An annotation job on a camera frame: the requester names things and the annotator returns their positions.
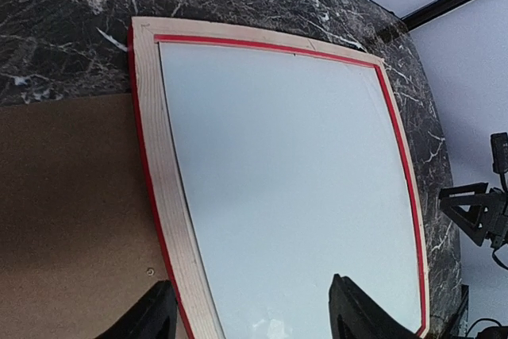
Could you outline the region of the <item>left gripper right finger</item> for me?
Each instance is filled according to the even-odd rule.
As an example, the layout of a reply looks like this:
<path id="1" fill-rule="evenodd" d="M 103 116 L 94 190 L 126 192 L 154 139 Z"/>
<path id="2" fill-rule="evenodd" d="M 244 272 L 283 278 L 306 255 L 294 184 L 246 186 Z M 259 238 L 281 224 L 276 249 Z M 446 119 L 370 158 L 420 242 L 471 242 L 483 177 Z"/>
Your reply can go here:
<path id="1" fill-rule="evenodd" d="M 329 289 L 332 338 L 416 338 L 347 276 L 336 274 Z"/>

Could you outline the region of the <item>red wooden picture frame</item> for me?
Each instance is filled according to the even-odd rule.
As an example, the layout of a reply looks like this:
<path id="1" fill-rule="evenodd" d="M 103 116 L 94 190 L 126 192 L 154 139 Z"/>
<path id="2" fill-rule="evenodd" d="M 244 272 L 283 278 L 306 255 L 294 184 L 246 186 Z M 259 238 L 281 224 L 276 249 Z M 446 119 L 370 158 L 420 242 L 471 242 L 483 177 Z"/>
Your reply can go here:
<path id="1" fill-rule="evenodd" d="M 417 194 L 415 209 L 421 240 L 418 258 L 425 282 L 425 329 L 415 334 L 416 338 L 423 338 L 429 332 L 429 276 L 421 205 L 406 133 L 383 59 L 309 37 L 266 29 L 169 17 L 134 17 L 129 30 L 129 66 L 140 149 L 161 248 L 187 335 L 191 338 L 227 338 L 206 280 L 176 157 L 160 56 L 163 42 L 247 46 L 379 66 L 401 126 L 402 143 L 410 163 L 410 179 Z"/>

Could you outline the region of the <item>brown backing board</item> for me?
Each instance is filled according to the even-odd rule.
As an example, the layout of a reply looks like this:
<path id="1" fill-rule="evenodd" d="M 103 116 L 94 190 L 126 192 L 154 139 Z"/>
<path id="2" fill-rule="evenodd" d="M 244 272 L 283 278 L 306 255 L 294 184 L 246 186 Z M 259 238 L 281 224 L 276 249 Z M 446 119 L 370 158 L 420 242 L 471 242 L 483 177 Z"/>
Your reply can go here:
<path id="1" fill-rule="evenodd" d="M 131 96 L 3 107 L 2 337 L 97 337 L 166 279 Z"/>

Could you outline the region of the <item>landscape photo print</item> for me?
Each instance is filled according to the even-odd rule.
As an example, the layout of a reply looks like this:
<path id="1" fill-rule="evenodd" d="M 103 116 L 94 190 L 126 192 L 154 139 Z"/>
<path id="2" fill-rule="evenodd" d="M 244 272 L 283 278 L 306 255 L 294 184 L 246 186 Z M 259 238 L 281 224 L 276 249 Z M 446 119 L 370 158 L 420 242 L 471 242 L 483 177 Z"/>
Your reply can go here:
<path id="1" fill-rule="evenodd" d="M 376 64 L 163 42 L 165 97 L 206 280 L 227 338 L 329 338 L 352 279 L 425 329 L 416 191 Z"/>

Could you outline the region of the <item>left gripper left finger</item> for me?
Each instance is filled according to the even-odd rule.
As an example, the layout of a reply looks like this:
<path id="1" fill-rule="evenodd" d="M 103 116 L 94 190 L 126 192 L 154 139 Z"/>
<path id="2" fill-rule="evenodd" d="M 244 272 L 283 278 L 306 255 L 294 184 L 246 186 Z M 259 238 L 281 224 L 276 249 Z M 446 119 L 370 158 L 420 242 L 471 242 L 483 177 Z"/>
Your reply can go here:
<path id="1" fill-rule="evenodd" d="M 171 282 L 158 281 L 97 339 L 175 338 L 177 310 Z"/>

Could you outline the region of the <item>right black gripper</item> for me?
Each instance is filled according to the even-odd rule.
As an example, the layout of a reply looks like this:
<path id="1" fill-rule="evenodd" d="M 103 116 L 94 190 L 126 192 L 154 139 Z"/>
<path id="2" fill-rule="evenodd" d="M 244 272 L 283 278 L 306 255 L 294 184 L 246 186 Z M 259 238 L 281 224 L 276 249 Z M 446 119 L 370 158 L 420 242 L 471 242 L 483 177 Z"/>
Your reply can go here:
<path id="1" fill-rule="evenodd" d="M 473 183 L 440 190 L 440 210 L 477 246 L 484 240 L 492 249 L 507 242 L 507 193 L 488 183 Z"/>

